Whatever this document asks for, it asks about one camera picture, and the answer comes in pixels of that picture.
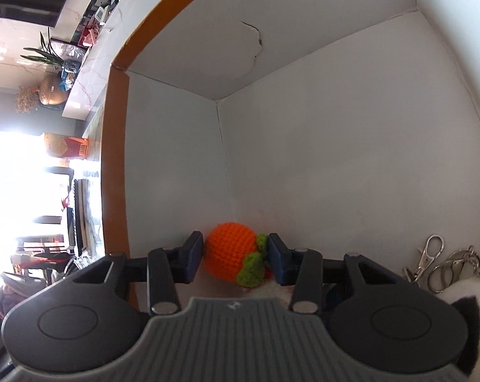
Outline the orange crochet carrot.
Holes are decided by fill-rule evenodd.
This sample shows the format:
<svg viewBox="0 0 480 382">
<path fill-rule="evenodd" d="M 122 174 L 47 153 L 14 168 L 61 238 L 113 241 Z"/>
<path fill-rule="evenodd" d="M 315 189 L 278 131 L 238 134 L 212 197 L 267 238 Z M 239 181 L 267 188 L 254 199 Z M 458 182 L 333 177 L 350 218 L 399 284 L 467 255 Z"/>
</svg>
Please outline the orange crochet carrot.
<svg viewBox="0 0 480 382">
<path fill-rule="evenodd" d="M 204 269 L 215 279 L 253 289 L 271 279 L 268 236 L 239 223 L 223 223 L 204 242 Z"/>
</svg>

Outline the black white plush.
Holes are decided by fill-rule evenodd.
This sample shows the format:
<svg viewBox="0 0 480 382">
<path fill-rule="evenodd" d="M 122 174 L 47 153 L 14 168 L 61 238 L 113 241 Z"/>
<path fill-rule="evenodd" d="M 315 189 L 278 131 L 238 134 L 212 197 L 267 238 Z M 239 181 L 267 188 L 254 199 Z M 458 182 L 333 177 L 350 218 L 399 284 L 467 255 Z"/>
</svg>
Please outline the black white plush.
<svg viewBox="0 0 480 382">
<path fill-rule="evenodd" d="M 467 342 L 456 362 L 469 381 L 480 381 L 480 276 L 457 281 L 439 298 L 454 307 L 468 329 Z"/>
</svg>

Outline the orange juice carton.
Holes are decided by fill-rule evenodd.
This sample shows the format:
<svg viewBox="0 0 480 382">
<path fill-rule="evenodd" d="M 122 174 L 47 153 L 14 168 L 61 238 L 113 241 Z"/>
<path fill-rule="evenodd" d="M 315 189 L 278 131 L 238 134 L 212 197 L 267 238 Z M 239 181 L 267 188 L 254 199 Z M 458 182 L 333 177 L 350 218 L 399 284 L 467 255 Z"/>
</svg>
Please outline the orange juice carton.
<svg viewBox="0 0 480 382">
<path fill-rule="evenodd" d="M 84 159 L 87 157 L 89 149 L 87 139 L 44 133 L 44 141 L 47 153 L 54 158 Z"/>
</svg>

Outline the orange cardboard box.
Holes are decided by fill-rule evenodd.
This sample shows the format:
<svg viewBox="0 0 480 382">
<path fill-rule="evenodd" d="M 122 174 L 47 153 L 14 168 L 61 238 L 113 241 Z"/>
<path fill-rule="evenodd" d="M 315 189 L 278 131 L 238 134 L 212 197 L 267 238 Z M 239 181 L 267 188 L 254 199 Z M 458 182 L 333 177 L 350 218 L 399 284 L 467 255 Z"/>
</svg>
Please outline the orange cardboard box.
<svg viewBox="0 0 480 382">
<path fill-rule="evenodd" d="M 480 254 L 480 0 L 123 0 L 104 244 L 137 257 L 238 222 L 400 272 Z"/>
</svg>

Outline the copper vase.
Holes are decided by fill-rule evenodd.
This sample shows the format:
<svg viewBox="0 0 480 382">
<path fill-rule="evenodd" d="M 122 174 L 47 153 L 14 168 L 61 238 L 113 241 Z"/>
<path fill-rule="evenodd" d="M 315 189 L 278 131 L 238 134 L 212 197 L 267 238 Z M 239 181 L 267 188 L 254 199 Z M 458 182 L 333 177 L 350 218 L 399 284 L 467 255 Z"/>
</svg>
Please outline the copper vase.
<svg viewBox="0 0 480 382">
<path fill-rule="evenodd" d="M 69 97 L 68 91 L 60 89 L 61 79 L 56 74 L 47 74 L 39 84 L 39 101 L 44 106 L 63 104 Z"/>
</svg>

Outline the long white tv cabinet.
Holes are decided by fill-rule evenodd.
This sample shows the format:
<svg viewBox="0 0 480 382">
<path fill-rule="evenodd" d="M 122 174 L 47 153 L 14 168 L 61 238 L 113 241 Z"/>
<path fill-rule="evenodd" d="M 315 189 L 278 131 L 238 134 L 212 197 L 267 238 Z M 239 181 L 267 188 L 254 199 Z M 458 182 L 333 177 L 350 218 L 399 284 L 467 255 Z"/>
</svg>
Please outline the long white tv cabinet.
<svg viewBox="0 0 480 382">
<path fill-rule="evenodd" d="M 89 50 L 89 55 L 82 64 L 64 106 L 64 117 L 86 119 L 108 84 L 113 60 L 127 39 L 160 1 L 121 0 L 116 5 L 102 28 L 97 43 Z"/>
</svg>

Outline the potted green plant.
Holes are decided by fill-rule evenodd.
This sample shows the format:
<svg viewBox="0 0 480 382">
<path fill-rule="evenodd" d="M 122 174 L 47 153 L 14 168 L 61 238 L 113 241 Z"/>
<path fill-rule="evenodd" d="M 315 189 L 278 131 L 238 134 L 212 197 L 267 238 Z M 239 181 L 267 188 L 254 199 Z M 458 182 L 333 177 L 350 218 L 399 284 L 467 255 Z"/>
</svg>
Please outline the potted green plant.
<svg viewBox="0 0 480 382">
<path fill-rule="evenodd" d="M 42 32 L 39 33 L 39 47 L 24 47 L 28 54 L 22 54 L 20 57 L 34 63 L 41 63 L 46 66 L 54 67 L 58 70 L 63 69 L 64 60 L 56 54 L 51 41 L 46 40 Z"/>
</svg>

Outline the silver keychain clasp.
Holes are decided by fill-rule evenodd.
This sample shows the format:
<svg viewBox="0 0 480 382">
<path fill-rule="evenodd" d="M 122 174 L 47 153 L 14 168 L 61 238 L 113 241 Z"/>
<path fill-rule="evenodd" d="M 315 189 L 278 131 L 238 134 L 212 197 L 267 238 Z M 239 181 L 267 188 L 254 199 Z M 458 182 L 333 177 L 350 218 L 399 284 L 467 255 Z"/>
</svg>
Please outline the silver keychain clasp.
<svg viewBox="0 0 480 382">
<path fill-rule="evenodd" d="M 432 234 L 417 251 L 419 260 L 416 267 L 405 267 L 402 270 L 403 277 L 416 286 L 420 286 L 421 280 L 425 279 L 427 290 L 434 295 L 456 284 L 465 272 L 480 277 L 480 256 L 473 246 L 461 248 L 439 260 L 445 251 L 445 239 L 439 234 Z"/>
</svg>

